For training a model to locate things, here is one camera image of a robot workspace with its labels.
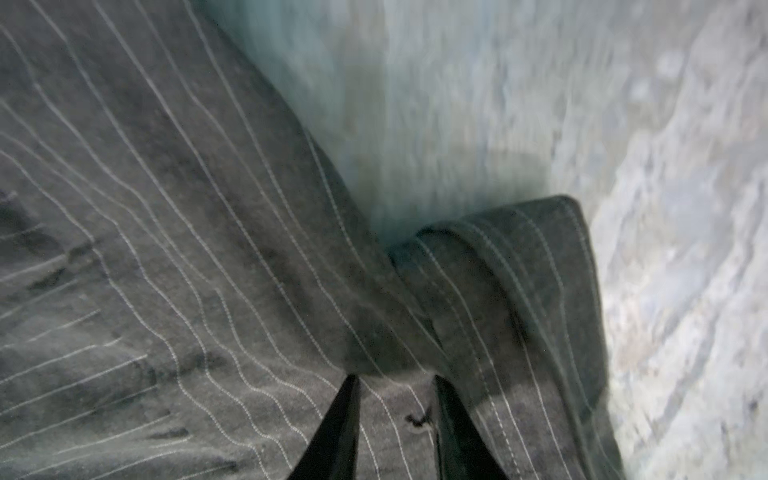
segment garment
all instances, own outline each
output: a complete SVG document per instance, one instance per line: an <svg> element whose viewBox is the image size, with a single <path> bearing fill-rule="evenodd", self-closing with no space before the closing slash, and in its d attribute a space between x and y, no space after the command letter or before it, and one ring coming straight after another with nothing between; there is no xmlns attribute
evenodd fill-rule
<svg viewBox="0 0 768 480"><path fill-rule="evenodd" d="M623 478L573 200L386 253L188 2L0 12L0 477L285 478L354 374L358 478L436 478L435 375L509 478Z"/></svg>

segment gray striped garment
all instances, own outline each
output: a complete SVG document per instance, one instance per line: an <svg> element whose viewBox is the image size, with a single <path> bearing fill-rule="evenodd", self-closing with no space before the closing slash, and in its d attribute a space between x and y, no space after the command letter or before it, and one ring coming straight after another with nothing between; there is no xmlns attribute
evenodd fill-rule
<svg viewBox="0 0 768 480"><path fill-rule="evenodd" d="M348 373L358 478L437 478L435 374L509 478L624 477L573 200L386 253L187 0L0 24L0 478L285 478Z"/></svg>

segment marble surface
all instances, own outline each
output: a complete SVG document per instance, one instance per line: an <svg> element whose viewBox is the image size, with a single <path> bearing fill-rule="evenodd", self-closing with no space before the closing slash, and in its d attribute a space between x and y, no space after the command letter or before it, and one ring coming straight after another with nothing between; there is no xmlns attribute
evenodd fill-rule
<svg viewBox="0 0 768 480"><path fill-rule="evenodd" d="M768 478L768 0L208 8L382 241L579 199L630 477Z"/></svg>

